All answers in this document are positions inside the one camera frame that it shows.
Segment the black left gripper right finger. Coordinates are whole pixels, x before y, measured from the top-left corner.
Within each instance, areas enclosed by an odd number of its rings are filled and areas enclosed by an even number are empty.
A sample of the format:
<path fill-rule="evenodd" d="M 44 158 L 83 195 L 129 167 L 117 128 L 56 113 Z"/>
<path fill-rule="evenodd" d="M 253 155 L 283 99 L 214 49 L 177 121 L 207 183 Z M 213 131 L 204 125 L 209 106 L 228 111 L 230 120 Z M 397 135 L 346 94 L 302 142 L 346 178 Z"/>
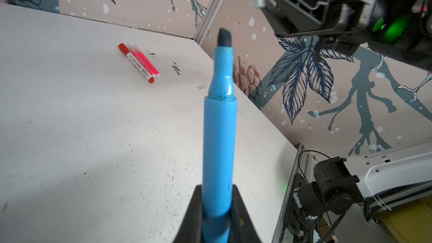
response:
<path fill-rule="evenodd" d="M 232 188 L 230 243 L 261 243 L 238 187 Z"/>

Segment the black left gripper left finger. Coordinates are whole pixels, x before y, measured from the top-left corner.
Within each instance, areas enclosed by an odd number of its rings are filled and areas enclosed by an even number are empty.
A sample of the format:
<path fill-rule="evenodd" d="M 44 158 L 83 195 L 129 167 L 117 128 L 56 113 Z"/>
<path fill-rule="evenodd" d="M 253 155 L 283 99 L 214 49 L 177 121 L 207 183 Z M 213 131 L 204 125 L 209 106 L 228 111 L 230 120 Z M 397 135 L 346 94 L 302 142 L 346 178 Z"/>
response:
<path fill-rule="evenodd" d="M 202 185 L 197 185 L 173 242 L 201 243 L 203 215 Z"/>

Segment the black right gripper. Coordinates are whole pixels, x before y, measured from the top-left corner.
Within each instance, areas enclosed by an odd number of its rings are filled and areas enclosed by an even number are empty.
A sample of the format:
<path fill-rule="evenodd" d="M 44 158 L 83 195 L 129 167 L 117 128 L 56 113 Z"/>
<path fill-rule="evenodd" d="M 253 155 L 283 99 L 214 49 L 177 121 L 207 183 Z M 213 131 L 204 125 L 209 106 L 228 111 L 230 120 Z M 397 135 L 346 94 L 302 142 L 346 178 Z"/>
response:
<path fill-rule="evenodd" d="M 344 36 L 372 31 L 378 0 L 250 0 L 279 37 Z"/>

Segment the blue highlighter pen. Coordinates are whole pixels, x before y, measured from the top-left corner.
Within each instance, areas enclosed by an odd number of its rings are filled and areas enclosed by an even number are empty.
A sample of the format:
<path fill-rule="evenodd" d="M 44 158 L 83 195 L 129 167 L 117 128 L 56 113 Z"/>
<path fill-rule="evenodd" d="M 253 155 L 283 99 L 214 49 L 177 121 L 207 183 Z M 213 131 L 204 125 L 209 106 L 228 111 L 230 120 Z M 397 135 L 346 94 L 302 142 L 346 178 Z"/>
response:
<path fill-rule="evenodd" d="M 202 238 L 206 243 L 226 243 L 230 231 L 237 115 L 233 69 L 231 33 L 221 28 L 204 99 Z"/>

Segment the pink highlighter pen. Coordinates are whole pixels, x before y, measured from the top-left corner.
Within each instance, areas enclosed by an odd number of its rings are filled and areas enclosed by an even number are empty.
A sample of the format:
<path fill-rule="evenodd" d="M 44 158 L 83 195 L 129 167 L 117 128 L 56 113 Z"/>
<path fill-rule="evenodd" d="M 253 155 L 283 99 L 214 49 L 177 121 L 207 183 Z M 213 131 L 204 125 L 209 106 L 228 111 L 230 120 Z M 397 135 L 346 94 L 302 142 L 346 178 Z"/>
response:
<path fill-rule="evenodd" d="M 131 45 L 134 52 L 138 53 L 138 56 L 142 59 L 142 61 L 146 64 L 146 68 L 149 71 L 149 73 L 155 77 L 160 78 L 160 72 L 156 69 L 156 67 L 150 62 L 150 60 L 145 56 L 145 54 L 136 46 Z"/>

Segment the white marker pen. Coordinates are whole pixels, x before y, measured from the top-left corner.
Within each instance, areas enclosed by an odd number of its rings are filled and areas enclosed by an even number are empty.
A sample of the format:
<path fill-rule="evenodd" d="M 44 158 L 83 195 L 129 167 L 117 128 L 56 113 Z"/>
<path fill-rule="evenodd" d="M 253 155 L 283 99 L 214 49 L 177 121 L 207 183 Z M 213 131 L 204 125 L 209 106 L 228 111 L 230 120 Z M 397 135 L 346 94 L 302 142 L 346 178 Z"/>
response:
<path fill-rule="evenodd" d="M 155 82 L 155 78 L 147 71 L 137 56 L 130 52 L 126 57 L 149 83 Z"/>

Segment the red pen cap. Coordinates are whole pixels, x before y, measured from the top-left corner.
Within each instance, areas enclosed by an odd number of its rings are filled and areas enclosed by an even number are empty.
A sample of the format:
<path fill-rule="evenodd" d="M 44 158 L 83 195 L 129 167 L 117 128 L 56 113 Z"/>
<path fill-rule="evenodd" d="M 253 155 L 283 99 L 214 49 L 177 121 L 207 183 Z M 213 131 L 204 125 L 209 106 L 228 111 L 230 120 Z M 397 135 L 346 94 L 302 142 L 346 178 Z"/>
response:
<path fill-rule="evenodd" d="M 118 45 L 118 48 L 120 49 L 120 51 L 121 51 L 125 56 L 127 56 L 127 55 L 130 53 L 129 48 L 128 48 L 125 44 L 123 44 L 123 43 L 119 44 L 119 45 Z"/>

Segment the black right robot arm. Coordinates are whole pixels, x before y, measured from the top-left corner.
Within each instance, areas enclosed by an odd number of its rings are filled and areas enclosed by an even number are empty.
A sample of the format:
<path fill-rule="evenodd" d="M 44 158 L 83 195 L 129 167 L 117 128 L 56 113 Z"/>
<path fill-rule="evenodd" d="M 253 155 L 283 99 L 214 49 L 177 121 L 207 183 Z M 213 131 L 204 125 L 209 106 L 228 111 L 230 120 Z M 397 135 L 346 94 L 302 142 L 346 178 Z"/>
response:
<path fill-rule="evenodd" d="M 361 44 L 432 69 L 432 0 L 250 0 L 280 38 L 317 36 L 315 54 L 351 56 Z"/>

